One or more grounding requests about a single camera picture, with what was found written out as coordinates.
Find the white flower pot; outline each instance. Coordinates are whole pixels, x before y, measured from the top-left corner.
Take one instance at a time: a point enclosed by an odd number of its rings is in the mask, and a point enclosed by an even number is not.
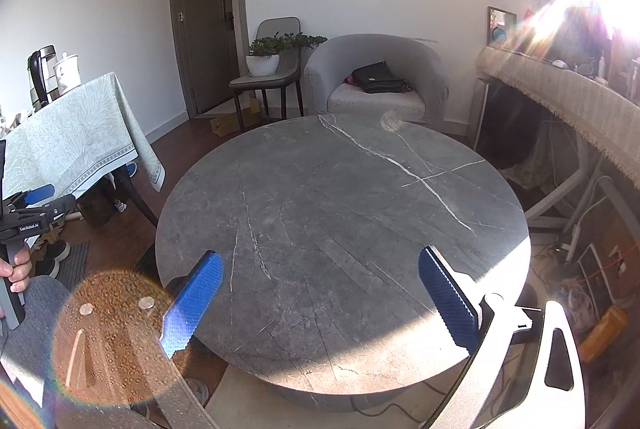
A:
[[[269,55],[265,57],[255,57],[248,55],[246,57],[246,65],[253,77],[264,77],[273,75],[278,70],[280,63],[279,55]]]

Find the white lidded mug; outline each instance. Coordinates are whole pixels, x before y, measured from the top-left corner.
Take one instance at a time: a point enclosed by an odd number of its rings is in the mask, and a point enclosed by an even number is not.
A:
[[[61,96],[81,85],[77,55],[67,56],[66,52],[63,52],[62,60],[53,69],[56,72],[58,91]]]

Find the blue shoe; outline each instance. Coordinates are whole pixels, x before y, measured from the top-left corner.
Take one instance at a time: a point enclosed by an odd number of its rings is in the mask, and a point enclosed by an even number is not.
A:
[[[138,171],[138,164],[135,162],[130,162],[127,164],[127,173],[129,174],[129,178],[133,178],[133,175]]]

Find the chair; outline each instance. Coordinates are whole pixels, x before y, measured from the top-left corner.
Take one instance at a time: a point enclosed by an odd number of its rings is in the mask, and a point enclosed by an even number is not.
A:
[[[267,19],[258,27],[256,38],[273,37],[276,34],[299,34],[300,20],[298,18],[277,18]],[[300,107],[300,116],[304,115],[302,106],[302,89],[300,88],[300,49],[287,50],[280,54],[280,64],[278,70],[273,75],[264,77],[253,77],[245,75],[238,79],[234,79],[229,83],[236,101],[236,113],[238,114],[238,123],[240,130],[244,130],[244,120],[242,120],[242,109],[240,108],[239,96],[245,90],[261,90],[262,100],[264,101],[264,110],[269,119],[269,103],[267,101],[267,90],[275,88],[280,89],[280,105],[282,107],[282,118],[287,118],[287,86],[296,83],[296,91],[298,92],[298,105]]]
[[[414,91],[366,94],[344,83],[356,68],[380,61]],[[306,64],[304,82],[310,113],[381,117],[393,111],[433,130],[442,128],[449,97],[449,77],[438,55],[419,41],[392,35],[343,35],[321,44]]]

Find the gray armchair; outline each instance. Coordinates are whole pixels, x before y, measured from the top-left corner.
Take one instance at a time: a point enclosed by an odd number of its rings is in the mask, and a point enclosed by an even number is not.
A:
[[[356,68],[386,61],[413,92],[366,94],[343,84]],[[407,122],[440,130],[449,98],[449,77],[431,48],[405,37],[354,34],[321,44],[306,64],[303,93],[310,114],[334,113],[381,117],[393,111]]]

